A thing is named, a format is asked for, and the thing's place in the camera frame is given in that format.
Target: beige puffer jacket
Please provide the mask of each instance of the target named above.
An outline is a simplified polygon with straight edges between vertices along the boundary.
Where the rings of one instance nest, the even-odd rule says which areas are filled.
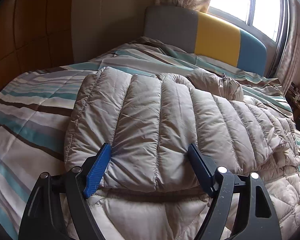
[[[82,165],[104,142],[112,145],[100,188],[88,199],[106,239],[194,239],[211,199],[186,156],[190,143],[233,173],[258,171],[282,238],[296,230],[300,177],[292,122],[274,117],[256,99],[243,99],[240,85],[228,81],[202,69],[187,78],[154,78],[110,67],[85,78],[66,133],[65,165]],[[237,201],[235,194],[223,239],[231,233]]]

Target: brown tiled wall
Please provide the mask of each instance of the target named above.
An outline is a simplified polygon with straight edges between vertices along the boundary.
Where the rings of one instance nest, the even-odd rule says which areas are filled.
[[[71,63],[71,0],[1,3],[0,89],[23,72]]]

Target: quilted jacket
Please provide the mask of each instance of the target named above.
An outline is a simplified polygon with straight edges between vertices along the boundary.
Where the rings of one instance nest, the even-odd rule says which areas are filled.
[[[89,199],[106,239],[194,239],[211,199],[187,158],[190,143],[236,174],[257,171],[277,212],[282,239],[300,224],[300,176],[292,121],[277,118],[240,85],[203,69],[187,77],[134,75],[105,67],[89,74],[66,133],[70,170],[112,145]],[[230,236],[234,194],[222,239]],[[78,238],[69,216],[70,236]]]

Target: window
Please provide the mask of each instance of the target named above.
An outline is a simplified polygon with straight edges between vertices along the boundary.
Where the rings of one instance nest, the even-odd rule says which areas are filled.
[[[252,34],[248,26],[254,27],[277,42],[283,17],[281,3],[282,0],[211,0],[208,12]]]

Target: headboard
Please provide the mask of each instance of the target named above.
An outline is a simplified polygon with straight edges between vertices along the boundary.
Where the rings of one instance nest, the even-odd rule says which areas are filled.
[[[217,17],[175,6],[146,10],[144,36],[263,76],[266,47],[245,30]]]

